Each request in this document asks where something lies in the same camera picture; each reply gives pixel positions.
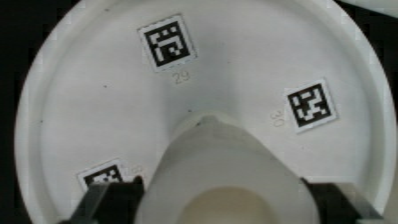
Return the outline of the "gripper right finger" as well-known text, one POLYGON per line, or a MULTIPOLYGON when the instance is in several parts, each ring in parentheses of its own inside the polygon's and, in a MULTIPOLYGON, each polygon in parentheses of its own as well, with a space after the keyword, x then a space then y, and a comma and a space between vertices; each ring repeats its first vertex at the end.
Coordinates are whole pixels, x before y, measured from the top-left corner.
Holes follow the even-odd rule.
POLYGON ((301 182, 314 199, 319 224, 385 224, 385 218, 351 183, 301 182))

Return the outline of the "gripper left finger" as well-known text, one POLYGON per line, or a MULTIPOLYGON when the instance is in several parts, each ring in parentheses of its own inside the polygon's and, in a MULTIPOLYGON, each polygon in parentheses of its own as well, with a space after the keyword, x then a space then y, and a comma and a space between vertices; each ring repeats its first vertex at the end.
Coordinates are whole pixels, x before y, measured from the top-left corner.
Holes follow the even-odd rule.
POLYGON ((72 215, 58 224, 134 224, 134 215, 143 196, 143 180, 92 183, 72 215))

